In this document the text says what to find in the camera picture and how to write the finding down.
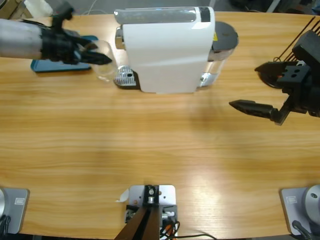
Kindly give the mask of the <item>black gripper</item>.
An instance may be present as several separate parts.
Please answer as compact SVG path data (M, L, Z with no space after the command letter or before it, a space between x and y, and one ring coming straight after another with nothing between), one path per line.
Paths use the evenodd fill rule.
M290 112L320 116L320 85L314 83L310 67L298 61L269 61L254 69L263 83L282 88L288 98L281 109L252 100L234 100L229 105L250 116L269 119L281 126Z
M113 60L105 54L95 51L75 51L75 44L80 48L88 47L99 39L94 35L78 36L72 30L62 29L57 32L51 28L41 29L42 47L40 50L41 60L63 62L76 65L86 63L92 65L107 65Z

